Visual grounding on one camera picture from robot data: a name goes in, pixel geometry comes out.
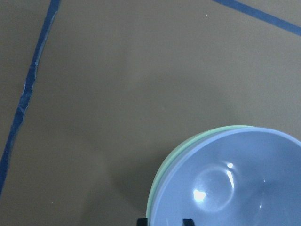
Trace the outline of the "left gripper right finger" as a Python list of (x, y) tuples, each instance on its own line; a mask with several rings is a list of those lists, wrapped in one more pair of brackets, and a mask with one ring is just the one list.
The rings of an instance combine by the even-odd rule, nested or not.
[(194, 226), (194, 221), (192, 219), (183, 219), (182, 225), (183, 226)]

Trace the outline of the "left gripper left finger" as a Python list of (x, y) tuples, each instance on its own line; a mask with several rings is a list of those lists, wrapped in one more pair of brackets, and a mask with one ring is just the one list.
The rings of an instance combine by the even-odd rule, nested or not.
[(148, 226), (148, 219), (147, 218), (137, 219), (137, 226)]

